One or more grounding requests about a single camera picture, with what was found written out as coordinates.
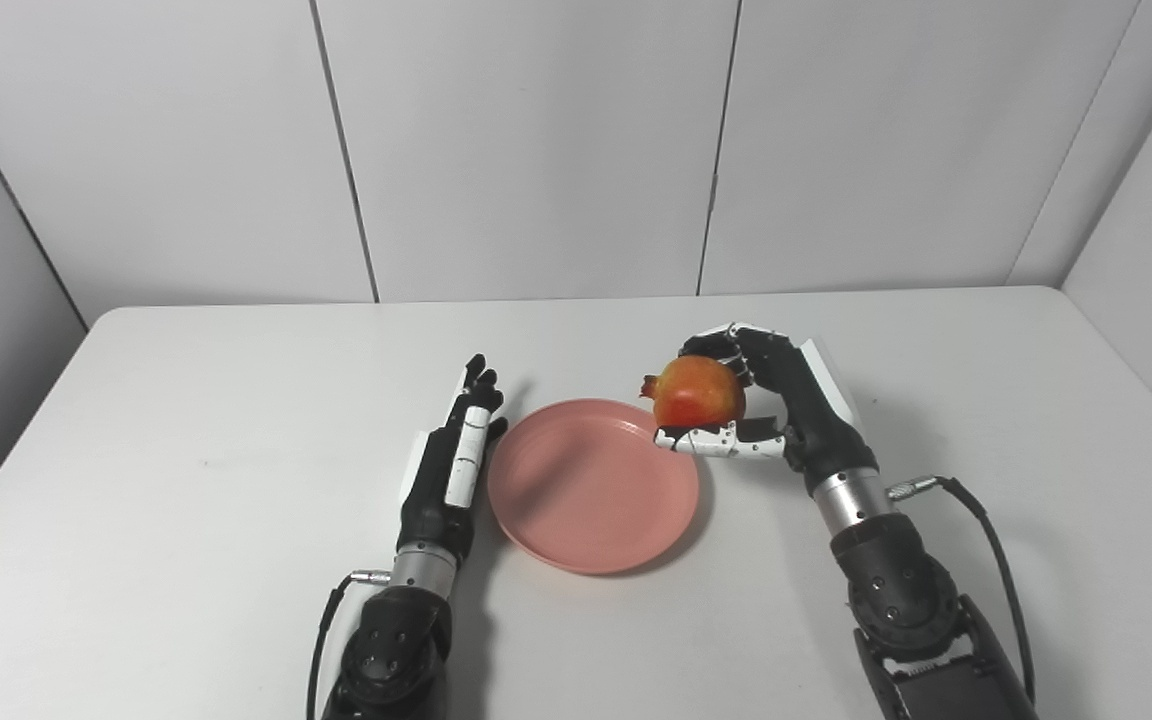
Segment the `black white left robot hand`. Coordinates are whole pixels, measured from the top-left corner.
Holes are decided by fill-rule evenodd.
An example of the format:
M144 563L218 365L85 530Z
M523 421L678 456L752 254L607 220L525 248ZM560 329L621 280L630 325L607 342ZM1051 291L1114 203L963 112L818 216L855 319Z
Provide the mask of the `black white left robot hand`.
M444 424L420 442L410 488L399 511L397 550L438 548L460 566L473 544L473 498L486 450L506 433L497 372L485 356L467 361Z

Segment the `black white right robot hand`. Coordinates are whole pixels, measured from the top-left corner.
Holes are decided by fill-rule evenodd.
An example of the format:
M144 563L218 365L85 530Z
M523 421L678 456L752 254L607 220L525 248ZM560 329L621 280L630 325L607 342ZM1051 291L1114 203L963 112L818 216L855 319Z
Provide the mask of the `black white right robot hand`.
M689 338L680 354L718 361L742 387L780 396L786 419L659 424L657 446L703 457L783 458L791 471L803 475L808 492L841 471L878 468L861 435L849 392L833 374L829 355L817 340L796 344L785 334L730 323Z

